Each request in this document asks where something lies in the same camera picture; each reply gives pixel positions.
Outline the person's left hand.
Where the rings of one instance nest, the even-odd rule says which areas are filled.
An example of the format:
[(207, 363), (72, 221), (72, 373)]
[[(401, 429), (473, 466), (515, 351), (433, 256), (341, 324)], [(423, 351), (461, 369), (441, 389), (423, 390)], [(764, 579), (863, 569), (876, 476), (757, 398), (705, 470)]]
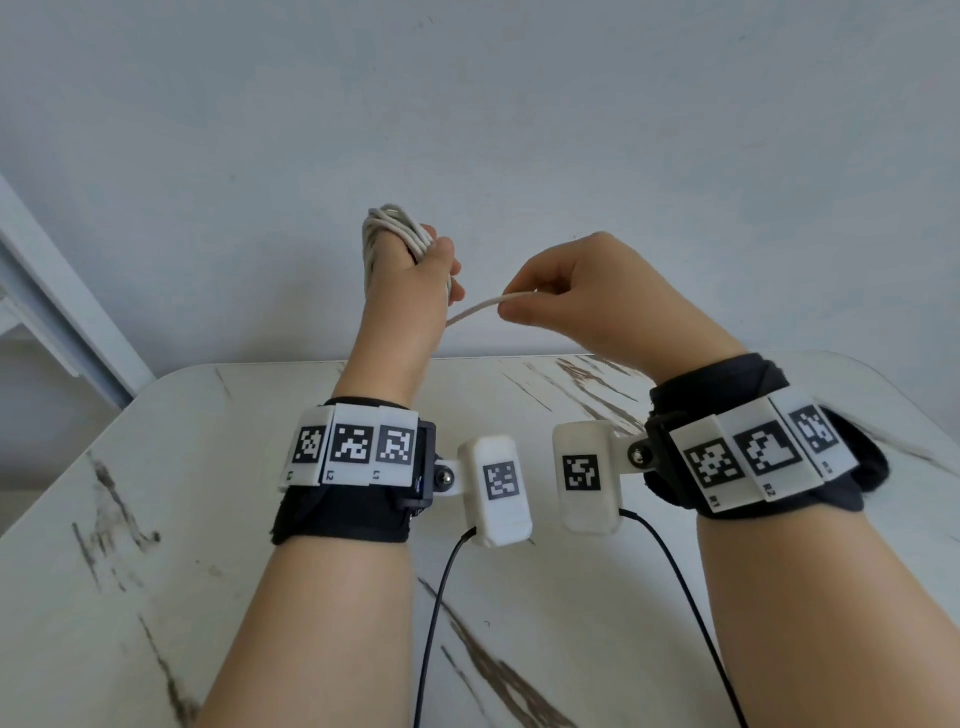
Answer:
[(449, 237), (430, 224), (421, 226), (431, 246), (418, 261), (402, 237), (378, 232), (359, 340), (427, 355), (439, 346), (453, 304), (435, 269), (435, 240)]

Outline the person's right hand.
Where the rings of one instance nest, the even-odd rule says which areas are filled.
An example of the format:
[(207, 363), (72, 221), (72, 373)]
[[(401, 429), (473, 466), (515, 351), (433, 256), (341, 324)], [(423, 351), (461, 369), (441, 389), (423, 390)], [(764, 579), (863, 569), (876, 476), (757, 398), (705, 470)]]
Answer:
[(736, 337), (607, 232), (530, 258), (504, 294), (567, 297), (568, 328), (546, 331), (655, 384), (747, 353)]

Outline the person's left forearm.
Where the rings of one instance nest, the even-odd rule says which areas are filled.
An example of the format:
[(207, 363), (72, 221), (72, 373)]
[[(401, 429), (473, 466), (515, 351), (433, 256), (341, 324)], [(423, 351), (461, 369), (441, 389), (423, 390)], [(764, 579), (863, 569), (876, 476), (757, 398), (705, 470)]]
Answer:
[(409, 728), (413, 587), (407, 541), (275, 545), (195, 728)]

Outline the person's right forearm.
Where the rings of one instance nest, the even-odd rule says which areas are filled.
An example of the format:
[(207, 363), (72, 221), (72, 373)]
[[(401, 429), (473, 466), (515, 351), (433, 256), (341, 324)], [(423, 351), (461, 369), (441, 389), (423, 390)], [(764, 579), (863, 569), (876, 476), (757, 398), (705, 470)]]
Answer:
[(864, 513), (698, 512), (710, 611), (749, 728), (960, 728), (960, 628)]

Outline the black left wristband with markers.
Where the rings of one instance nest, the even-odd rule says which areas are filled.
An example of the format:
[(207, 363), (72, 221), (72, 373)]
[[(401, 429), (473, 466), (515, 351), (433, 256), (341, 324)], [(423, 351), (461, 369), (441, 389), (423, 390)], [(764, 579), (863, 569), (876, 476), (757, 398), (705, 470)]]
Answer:
[(336, 397), (303, 412), (271, 542), (318, 537), (404, 544), (434, 500), (436, 426), (408, 408)]

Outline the black wristband with markers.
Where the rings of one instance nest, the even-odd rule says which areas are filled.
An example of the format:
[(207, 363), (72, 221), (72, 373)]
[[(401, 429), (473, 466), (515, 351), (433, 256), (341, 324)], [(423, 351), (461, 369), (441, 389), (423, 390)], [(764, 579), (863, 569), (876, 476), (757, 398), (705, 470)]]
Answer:
[(655, 457), (647, 486), (712, 520), (769, 518), (828, 505), (859, 513), (890, 476), (856, 426), (744, 354), (651, 391), (645, 429)]
[(408, 408), (336, 397), (303, 412), (271, 542), (318, 537), (404, 544), (434, 500), (436, 426)]

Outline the black right wristband with markers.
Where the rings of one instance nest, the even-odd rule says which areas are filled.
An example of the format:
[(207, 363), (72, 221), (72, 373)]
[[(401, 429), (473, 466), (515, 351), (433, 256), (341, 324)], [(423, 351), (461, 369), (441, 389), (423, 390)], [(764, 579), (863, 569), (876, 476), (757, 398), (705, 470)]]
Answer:
[(769, 518), (828, 505), (859, 513), (890, 476), (856, 426), (744, 354), (651, 391), (645, 429), (655, 457), (647, 486), (712, 520)]

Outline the white window frame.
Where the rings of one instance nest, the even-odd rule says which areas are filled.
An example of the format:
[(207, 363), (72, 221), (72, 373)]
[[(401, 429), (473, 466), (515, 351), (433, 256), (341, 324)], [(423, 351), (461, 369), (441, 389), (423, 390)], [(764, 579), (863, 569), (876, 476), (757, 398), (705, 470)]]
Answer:
[(0, 337), (24, 327), (112, 407), (128, 407), (157, 380), (1, 173), (0, 289)]

